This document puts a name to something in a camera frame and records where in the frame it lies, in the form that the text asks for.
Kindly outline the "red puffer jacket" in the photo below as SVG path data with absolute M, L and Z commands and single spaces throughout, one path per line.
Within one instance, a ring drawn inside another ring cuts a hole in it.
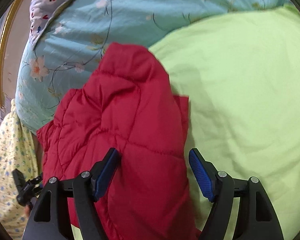
M 184 159 L 188 110 L 150 51 L 112 43 L 85 85 L 69 90 L 38 129 L 43 181 L 75 178 L 113 147 L 121 163 L 95 204 L 108 238 L 196 239 Z

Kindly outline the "teal floral quilt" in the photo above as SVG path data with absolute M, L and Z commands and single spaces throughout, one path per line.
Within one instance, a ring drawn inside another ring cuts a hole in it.
M 20 63 L 15 105 L 32 132 L 52 120 L 63 95 L 80 88 L 113 42 L 150 47 L 206 17 L 279 7 L 289 0 L 72 0 L 29 40 Z

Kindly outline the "light green bed sheet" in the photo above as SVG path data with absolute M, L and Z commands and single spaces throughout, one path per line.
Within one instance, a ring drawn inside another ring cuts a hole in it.
M 134 76 L 154 62 L 190 98 L 186 149 L 233 175 L 261 178 L 285 239 L 300 230 L 300 12 L 291 4 L 202 20 L 152 48 L 109 48 Z

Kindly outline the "yellow cartoon print blanket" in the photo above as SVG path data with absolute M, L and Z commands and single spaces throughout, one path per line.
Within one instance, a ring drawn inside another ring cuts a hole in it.
M 32 133 L 21 123 L 15 100 L 12 100 L 11 111 L 0 125 L 0 222 L 12 239 L 22 239 L 27 218 L 17 202 L 14 169 L 22 172 L 26 179 L 38 176 Z

